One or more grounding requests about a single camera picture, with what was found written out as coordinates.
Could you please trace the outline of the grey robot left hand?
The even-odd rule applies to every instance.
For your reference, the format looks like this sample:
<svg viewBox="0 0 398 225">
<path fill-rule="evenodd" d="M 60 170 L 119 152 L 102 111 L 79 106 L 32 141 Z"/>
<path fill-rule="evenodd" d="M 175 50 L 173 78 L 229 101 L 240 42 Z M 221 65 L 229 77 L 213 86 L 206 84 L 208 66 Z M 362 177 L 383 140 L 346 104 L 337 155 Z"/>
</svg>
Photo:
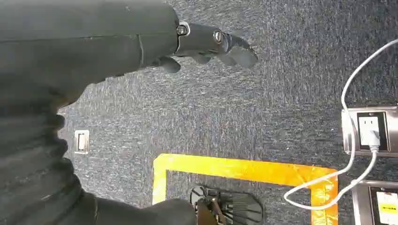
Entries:
<svg viewBox="0 0 398 225">
<path fill-rule="evenodd" d="M 175 57 L 244 67 L 258 60 L 242 38 L 182 22 L 162 1 L 1 1 L 1 224 L 196 224 L 185 200 L 138 209 L 85 192 L 58 137 L 58 110 L 88 85 L 148 67 L 176 73 Z"/>
</svg>

